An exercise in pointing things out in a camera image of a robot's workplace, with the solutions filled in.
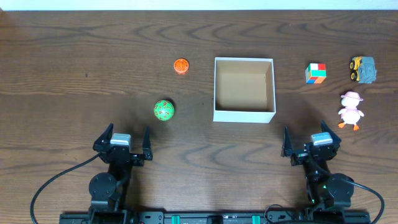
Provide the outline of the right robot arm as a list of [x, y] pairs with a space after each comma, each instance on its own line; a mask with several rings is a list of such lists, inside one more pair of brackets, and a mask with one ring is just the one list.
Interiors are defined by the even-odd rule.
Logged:
[[302, 220], [320, 221], [328, 212], [338, 212], [337, 220], [343, 221], [343, 210], [351, 206], [354, 187], [351, 177], [332, 174], [327, 162], [332, 160], [340, 148], [341, 139], [321, 122], [321, 132], [311, 135], [311, 141], [301, 149], [294, 149], [287, 128], [284, 129], [282, 157], [290, 158], [292, 166], [302, 166], [307, 181], [307, 196], [313, 207], [303, 211]]

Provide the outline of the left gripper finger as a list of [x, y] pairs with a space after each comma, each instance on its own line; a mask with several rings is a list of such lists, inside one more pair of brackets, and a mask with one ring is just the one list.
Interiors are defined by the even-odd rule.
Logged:
[[93, 150], [96, 152], [106, 152], [109, 150], [111, 137], [113, 135], [114, 124], [110, 123], [100, 137], [94, 142]]
[[150, 144], [149, 128], [146, 128], [146, 131], [144, 133], [144, 139], [142, 142], [142, 151], [143, 151], [145, 160], [147, 160], [147, 161], [153, 160], [153, 153], [152, 153], [151, 144]]

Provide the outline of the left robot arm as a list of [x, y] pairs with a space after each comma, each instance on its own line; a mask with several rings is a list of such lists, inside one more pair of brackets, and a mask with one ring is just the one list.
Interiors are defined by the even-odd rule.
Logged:
[[133, 153], [131, 135], [113, 133], [113, 124], [94, 142], [93, 150], [109, 168], [90, 180], [88, 223], [135, 223], [134, 213], [124, 208], [124, 203], [132, 168], [142, 167], [145, 161], [153, 159], [149, 129], [144, 133], [142, 153]]

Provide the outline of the grey yellow toy truck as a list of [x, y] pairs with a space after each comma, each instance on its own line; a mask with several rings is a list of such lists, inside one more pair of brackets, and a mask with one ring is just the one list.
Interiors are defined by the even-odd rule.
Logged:
[[370, 84], [377, 78], [375, 61], [372, 57], [354, 57], [351, 59], [349, 68], [351, 70], [351, 81]]

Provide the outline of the green number ball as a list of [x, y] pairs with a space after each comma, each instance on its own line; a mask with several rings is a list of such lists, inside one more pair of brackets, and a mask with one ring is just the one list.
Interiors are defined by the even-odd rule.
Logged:
[[160, 100], [154, 106], [155, 117], [161, 121], [170, 120], [174, 113], [174, 105], [169, 100]]

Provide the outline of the pink duck toy with hat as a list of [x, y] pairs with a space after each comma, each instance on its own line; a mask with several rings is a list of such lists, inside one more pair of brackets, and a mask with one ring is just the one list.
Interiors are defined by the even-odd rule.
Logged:
[[342, 119], [342, 122], [338, 124], [339, 128], [344, 128], [346, 124], [352, 124], [354, 131], [359, 130], [357, 122], [364, 117], [364, 113], [357, 107], [362, 101], [363, 99], [360, 95], [354, 91], [347, 91], [344, 95], [341, 95], [341, 105], [343, 107], [338, 112]]

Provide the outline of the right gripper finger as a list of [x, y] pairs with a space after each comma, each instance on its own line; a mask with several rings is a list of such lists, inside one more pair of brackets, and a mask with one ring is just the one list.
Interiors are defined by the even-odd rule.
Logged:
[[288, 128], [285, 126], [284, 128], [284, 140], [282, 143], [282, 151], [281, 151], [281, 156], [282, 157], [290, 157], [293, 153], [293, 146], [292, 146], [292, 141], [290, 139], [290, 134]]
[[341, 139], [327, 126], [324, 120], [321, 121], [322, 141], [321, 145], [340, 144]]

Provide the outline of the colourful puzzle cube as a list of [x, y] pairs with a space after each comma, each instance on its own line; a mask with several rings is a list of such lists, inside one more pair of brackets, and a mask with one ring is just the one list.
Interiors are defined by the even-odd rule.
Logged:
[[305, 70], [305, 81], [307, 84], [320, 84], [327, 76], [324, 63], [310, 63]]

